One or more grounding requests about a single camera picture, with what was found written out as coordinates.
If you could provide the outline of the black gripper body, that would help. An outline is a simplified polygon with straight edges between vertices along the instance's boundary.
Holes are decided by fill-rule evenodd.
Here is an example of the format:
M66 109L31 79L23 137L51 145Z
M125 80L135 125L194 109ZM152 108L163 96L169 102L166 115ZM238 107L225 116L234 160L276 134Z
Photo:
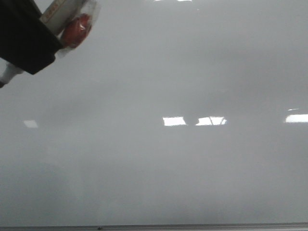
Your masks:
M41 16L33 0L0 2L0 57L32 75L52 64L63 48Z

